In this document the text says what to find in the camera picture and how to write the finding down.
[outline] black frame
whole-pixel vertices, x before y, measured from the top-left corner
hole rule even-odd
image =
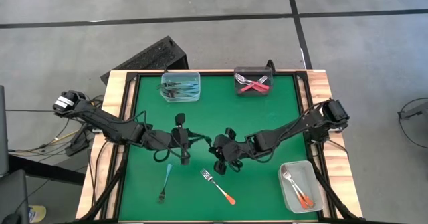
[[[210,71],[208,71],[208,72],[199,72],[199,73],[201,76],[232,76],[233,75],[233,71],[227,71],[227,72],[226,71],[222,71],[222,72],[210,72]],[[128,72],[127,73],[126,83],[125,83],[125,91],[124,91],[123,96],[122,96],[122,105],[120,107],[120,117],[121,118],[124,117],[126,102],[127,102],[128,97],[129,97],[130,81],[133,80],[134,78],[136,78],[134,93],[133,93],[133,99],[132,99],[132,105],[131,105],[131,110],[130,110],[130,118],[131,118],[131,117],[135,116],[136,102],[138,99],[137,94],[139,93],[139,90],[140,90],[141,78],[144,76],[161,76],[162,74],[163,74],[163,72]],[[298,110],[299,110],[300,114],[303,113],[304,107],[303,107],[303,102],[302,102],[302,95],[300,93],[299,79],[301,79],[301,81],[303,82],[304,91],[306,93],[306,99],[307,99],[308,106],[313,105],[312,95],[310,92],[310,86],[309,86],[309,81],[308,81],[308,74],[306,71],[277,71],[277,72],[275,72],[274,75],[293,77],[294,90],[296,93],[296,99],[298,101]],[[308,140],[308,138],[306,138],[305,134],[304,134],[304,142],[305,142],[305,147],[306,147],[307,159],[312,164],[315,164],[314,163],[314,155],[312,153],[312,149],[310,148],[312,143],[310,142],[310,140]],[[326,179],[328,184],[330,184],[330,180],[328,178],[326,161],[325,161],[325,157],[324,157],[324,152],[323,152],[321,146],[317,145],[316,148],[318,151],[318,158],[319,158],[319,162],[320,162],[320,168],[321,168],[322,176]],[[125,155],[125,157],[123,157],[123,158],[126,159],[125,160],[126,161],[125,162],[126,167],[128,165],[128,163],[127,163],[128,158],[127,157],[129,155],[129,150],[130,150],[129,146],[124,147],[123,155]],[[114,167],[116,166],[117,154],[118,154],[118,148],[116,147],[116,148],[114,148],[114,150],[112,152],[112,157],[110,159],[110,166],[109,166],[109,171],[108,171],[108,176],[107,176],[107,183],[111,180],[111,178],[114,174]],[[118,183],[116,200],[114,202],[114,212],[113,212],[113,217],[112,217],[113,219],[119,218],[119,211],[120,211],[120,206],[122,203],[122,194],[123,194],[123,187],[124,187],[125,178],[126,178],[126,169],[124,170],[124,175],[120,178],[119,183]],[[326,198],[327,198],[328,210],[330,213],[330,217],[331,218],[337,218],[336,207],[334,206],[332,200],[330,199],[330,197],[328,195],[326,195]],[[105,204],[101,210],[100,219],[106,218],[107,206],[108,206],[108,200],[105,202]],[[323,210],[318,211],[317,216],[318,216],[318,219],[323,219],[324,218]]]

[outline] green mat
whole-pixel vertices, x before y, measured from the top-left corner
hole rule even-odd
[[[168,103],[156,86],[160,77],[142,77],[136,113],[148,112],[154,129],[169,132],[175,115],[186,114],[185,128],[210,136],[213,141],[232,127],[237,140],[262,129],[274,129],[299,116],[293,78],[276,76],[268,96],[237,96],[231,76],[201,76],[201,99],[197,102]],[[204,141],[192,145],[190,165],[170,155],[163,163],[153,161],[154,152],[132,146],[122,196],[121,221],[240,221],[315,220],[315,213],[294,214],[287,210],[278,180],[284,162],[306,160],[301,134],[282,143],[267,164],[243,160],[241,172],[227,168],[221,176],[213,170],[216,158]],[[173,169],[165,189],[165,202],[158,204],[167,164]],[[217,183],[236,200],[227,199],[200,174],[207,169]]]

